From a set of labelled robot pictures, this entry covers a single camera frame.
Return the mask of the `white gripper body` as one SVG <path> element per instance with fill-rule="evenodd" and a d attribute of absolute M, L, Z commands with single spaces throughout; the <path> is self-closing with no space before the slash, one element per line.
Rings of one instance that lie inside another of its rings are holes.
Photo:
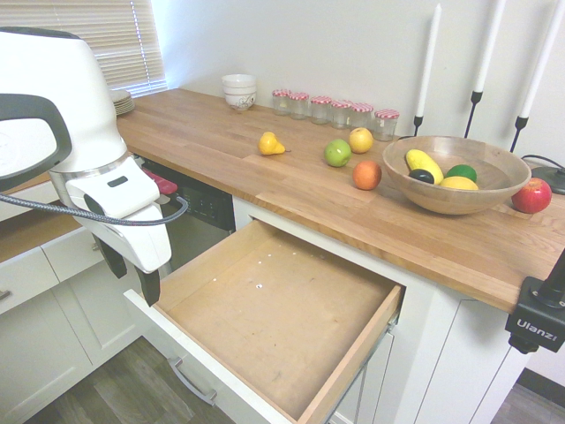
<path fill-rule="evenodd" d="M 155 221 L 162 218 L 156 200 L 157 184 L 134 162 L 126 158 L 115 169 L 97 176 L 65 182 L 70 202 L 76 208 L 128 221 Z M 79 223 L 145 273 L 151 273 L 171 258 L 166 226 L 126 226 L 101 223 L 79 217 Z"/>

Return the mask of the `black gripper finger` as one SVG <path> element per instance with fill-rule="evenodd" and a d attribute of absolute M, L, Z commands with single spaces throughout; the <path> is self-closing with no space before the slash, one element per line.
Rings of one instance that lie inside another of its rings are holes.
<path fill-rule="evenodd" d="M 160 274 L 159 270 L 154 270 L 150 273 L 145 273 L 143 270 L 135 267 L 140 280 L 140 286 L 143 297 L 149 307 L 159 301 L 161 294 Z"/>
<path fill-rule="evenodd" d="M 104 260 L 114 276 L 118 279 L 124 277 L 127 274 L 127 267 L 123 256 L 105 242 L 100 242 L 99 247 Z"/>

